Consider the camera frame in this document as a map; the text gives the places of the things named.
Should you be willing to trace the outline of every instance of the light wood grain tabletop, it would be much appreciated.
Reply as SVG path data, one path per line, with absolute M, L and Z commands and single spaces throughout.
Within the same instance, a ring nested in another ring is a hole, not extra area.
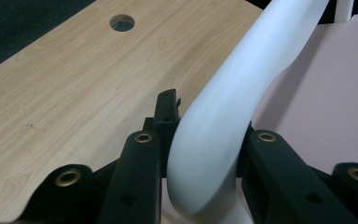
M 0 221 L 70 163 L 97 170 L 175 88 L 181 114 L 260 9 L 244 0 L 97 0 L 0 64 Z M 110 27 L 116 15 L 135 21 Z

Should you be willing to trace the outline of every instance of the white curved tube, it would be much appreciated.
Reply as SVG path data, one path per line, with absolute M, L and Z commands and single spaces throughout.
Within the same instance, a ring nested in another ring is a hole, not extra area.
M 327 0 L 273 0 L 182 118 L 168 161 L 174 208 L 198 223 L 251 223 L 235 191 L 236 161 L 256 106 L 297 57 Z

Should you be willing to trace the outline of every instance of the wooden desk surface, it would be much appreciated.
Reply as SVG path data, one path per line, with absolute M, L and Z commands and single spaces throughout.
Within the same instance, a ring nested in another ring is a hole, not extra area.
M 159 92 L 176 88 L 183 114 L 260 12 L 243 0 L 98 0 L 0 64 L 0 221 L 56 168 L 117 159 Z M 134 28 L 112 30 L 117 14 Z

